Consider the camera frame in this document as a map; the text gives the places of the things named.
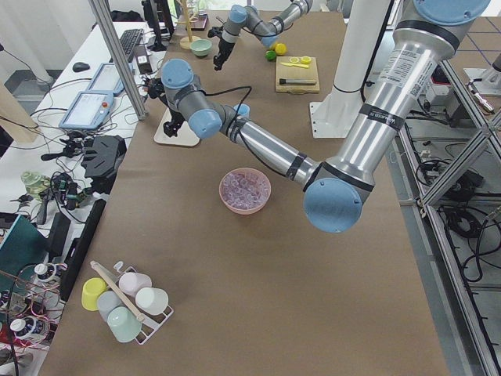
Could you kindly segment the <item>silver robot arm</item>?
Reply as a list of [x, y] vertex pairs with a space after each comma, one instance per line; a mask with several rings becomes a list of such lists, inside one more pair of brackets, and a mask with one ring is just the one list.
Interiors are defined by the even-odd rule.
[[207, 33], [209, 38], [219, 38], [218, 53], [213, 58], [214, 69], [222, 69], [243, 29], [255, 36], [264, 47], [273, 47], [280, 34], [291, 27], [295, 20], [310, 12], [312, 4], [310, 0], [291, 1], [270, 21], [264, 21], [252, 5], [233, 5], [226, 21], [220, 27], [212, 27]]
[[183, 59], [162, 66], [166, 133], [182, 125], [200, 139], [218, 133], [249, 150], [275, 173], [298, 183], [303, 207], [317, 229], [350, 229], [373, 191], [373, 174], [435, 68], [454, 57], [486, 1], [408, 1], [393, 31], [394, 48], [365, 99], [340, 89], [312, 105], [315, 137], [341, 139], [339, 151], [316, 162], [267, 132], [237, 108], [211, 101], [199, 76]]

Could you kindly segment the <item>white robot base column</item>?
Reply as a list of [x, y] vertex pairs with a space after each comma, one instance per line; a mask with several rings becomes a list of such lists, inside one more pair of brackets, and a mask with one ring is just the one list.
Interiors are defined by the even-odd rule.
[[310, 103], [312, 135], [317, 139], [346, 137], [364, 99], [362, 89], [387, 29], [394, 2], [353, 1], [333, 88], [321, 102]]

